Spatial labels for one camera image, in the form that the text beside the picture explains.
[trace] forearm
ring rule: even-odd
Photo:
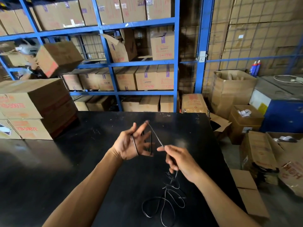
[[[122,159],[110,150],[96,168],[53,211],[43,227],[89,227]]]
[[[259,226],[241,210],[219,187],[201,170],[195,185],[203,194],[210,210],[220,227],[257,227]]]

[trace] white sticker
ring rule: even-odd
[[[8,127],[3,126],[2,124],[0,124],[0,131],[7,134],[7,135],[11,135],[12,130],[9,129]]]
[[[246,156],[246,158],[242,162],[242,165],[241,165],[242,169],[244,168],[244,165],[247,163],[247,161],[248,161],[248,156]]]
[[[252,130],[252,127],[248,127],[248,126],[245,126],[245,127],[243,127],[243,131],[242,131],[242,133],[247,133],[248,131],[251,131]]]

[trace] gray floor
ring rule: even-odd
[[[232,145],[226,137],[219,142],[230,169],[240,169],[239,146]],[[263,183],[258,188],[270,214],[264,226],[303,226],[303,198],[294,195],[281,181],[279,185]]]

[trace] black table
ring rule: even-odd
[[[150,123],[164,145],[186,147],[203,170],[243,210],[236,185],[202,113],[79,112],[80,122],[55,141],[0,140],[0,226],[41,226],[51,212],[102,159],[119,133],[133,122]],[[160,212],[147,218],[143,200],[163,194],[165,153],[125,161],[93,226],[162,226]],[[217,226],[202,194],[178,174],[187,199],[175,207],[178,226]],[[169,213],[164,221],[171,221]]]

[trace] person's left hand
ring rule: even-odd
[[[148,148],[151,143],[144,142],[144,140],[150,136],[151,132],[149,131],[145,135],[141,136],[147,125],[148,121],[137,129],[137,124],[134,122],[133,126],[129,130],[121,132],[113,147],[110,149],[113,154],[121,157],[123,160],[132,159],[137,156],[137,151],[131,138],[132,134],[137,145],[139,155],[151,156],[150,152],[146,151],[146,147]]]

